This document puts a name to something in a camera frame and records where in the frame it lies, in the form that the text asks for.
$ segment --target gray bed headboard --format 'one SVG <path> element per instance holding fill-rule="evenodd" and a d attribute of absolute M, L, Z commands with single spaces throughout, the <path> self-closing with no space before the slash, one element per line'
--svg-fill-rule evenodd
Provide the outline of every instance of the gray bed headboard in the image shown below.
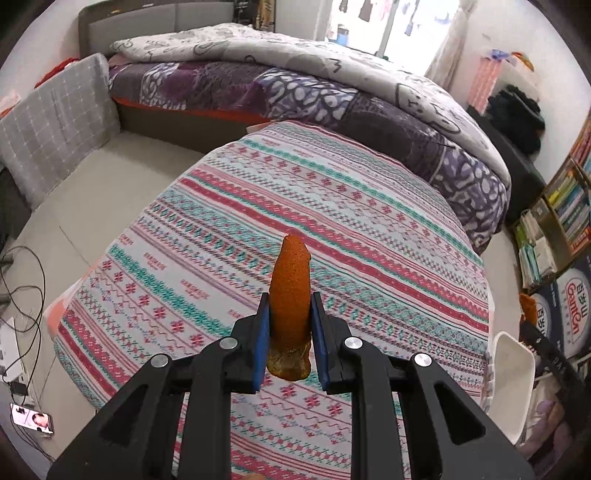
<path fill-rule="evenodd" d="M 231 22 L 232 0 L 106 0 L 78 14 L 80 56 L 112 55 L 116 40 Z"/>

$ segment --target window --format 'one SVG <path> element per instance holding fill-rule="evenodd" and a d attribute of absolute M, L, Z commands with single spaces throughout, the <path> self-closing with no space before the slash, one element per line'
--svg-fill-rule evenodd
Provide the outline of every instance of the window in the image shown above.
<path fill-rule="evenodd" d="M 425 74 L 459 0 L 332 0 L 326 39 Z"/>

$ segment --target bookshelf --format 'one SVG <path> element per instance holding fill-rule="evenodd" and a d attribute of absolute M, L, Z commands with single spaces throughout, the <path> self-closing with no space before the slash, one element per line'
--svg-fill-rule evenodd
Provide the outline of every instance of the bookshelf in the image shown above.
<path fill-rule="evenodd" d="M 528 294 L 554 281 L 591 244 L 591 111 L 569 155 L 530 211 L 547 240 L 556 271 L 524 287 Z M 513 224 L 511 230 L 521 249 L 523 221 Z"/>

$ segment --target white floor tile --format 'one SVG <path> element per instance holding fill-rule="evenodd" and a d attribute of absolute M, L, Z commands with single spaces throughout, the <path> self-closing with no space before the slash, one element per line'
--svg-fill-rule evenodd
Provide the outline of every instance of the white floor tile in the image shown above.
<path fill-rule="evenodd" d="M 42 205 L 35 211 L 19 236 L 13 247 L 26 245 L 39 257 L 46 274 L 46 300 L 49 305 L 70 285 L 77 281 L 86 271 L 88 265 L 76 252 L 66 236 L 60 230 L 59 225 L 51 211 Z M 26 250 L 17 249 L 13 252 L 14 264 L 5 270 L 4 278 L 8 287 L 13 290 L 21 285 L 43 285 L 43 275 L 34 256 Z M 20 309 L 32 317 L 38 315 L 41 301 L 39 292 L 35 290 L 20 290 L 14 293 L 14 299 Z M 11 304 L 2 312 L 3 318 L 14 317 L 16 327 L 24 329 L 32 321 L 26 320 L 18 312 L 15 304 Z M 53 341 L 47 332 L 47 326 L 41 321 L 41 351 L 37 366 L 33 374 L 33 386 L 38 393 L 44 380 L 47 378 L 49 366 L 53 361 Z M 37 329 L 33 328 L 27 333 L 17 334 L 20 353 L 23 354 L 31 346 L 34 337 L 35 342 L 30 352 L 24 357 L 23 363 L 27 372 L 33 371 L 35 357 L 38 349 L 39 336 Z"/>
<path fill-rule="evenodd" d="M 59 361 L 51 369 L 40 406 L 43 412 L 51 415 L 54 426 L 53 437 L 42 440 L 41 447 L 54 458 L 95 415 L 94 407 L 70 380 Z"/>
<path fill-rule="evenodd" d="M 499 332 L 507 332 L 519 338 L 519 278 L 517 276 L 517 256 L 509 232 L 502 230 L 496 234 L 486 251 L 482 254 L 486 278 L 495 301 L 495 315 L 490 325 L 489 337 Z"/>
<path fill-rule="evenodd" d="M 46 201 L 93 265 L 144 207 L 202 155 L 123 132 L 91 153 Z"/>
<path fill-rule="evenodd" d="M 39 256 L 46 274 L 45 305 L 84 275 L 140 211 L 201 157 L 197 152 L 123 132 L 85 158 L 33 213 L 12 244 L 25 245 Z M 35 258 L 24 250 L 14 252 L 14 265 L 5 270 L 5 278 L 11 289 L 43 283 Z M 0 293 L 5 290 L 0 283 Z M 36 291 L 19 291 L 14 297 L 24 312 L 36 316 L 40 307 Z M 14 316 L 18 328 L 25 324 L 14 305 L 1 315 Z M 35 329 L 17 334 L 21 354 L 34 335 Z M 23 360 L 27 372 L 33 370 L 38 338 Z M 42 411 L 51 414 L 54 422 L 55 435 L 42 440 L 42 446 L 58 456 L 95 411 L 54 359 L 53 342 L 42 323 L 33 390 L 41 396 Z"/>

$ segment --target striped bedspread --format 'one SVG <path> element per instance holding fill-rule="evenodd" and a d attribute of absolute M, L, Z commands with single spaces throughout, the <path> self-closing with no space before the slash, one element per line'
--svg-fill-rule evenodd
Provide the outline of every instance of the striped bedspread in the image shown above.
<path fill-rule="evenodd" d="M 479 395 L 486 281 L 448 204 L 391 158 L 295 122 L 214 150 L 142 212 L 66 310 L 60 362 L 100 407 L 155 353 L 201 351 L 256 311 L 288 233 L 329 313 L 391 355 L 429 352 Z M 233 395 L 231 423 L 235 478 L 349 478 L 350 397 L 324 395 L 314 364 Z"/>

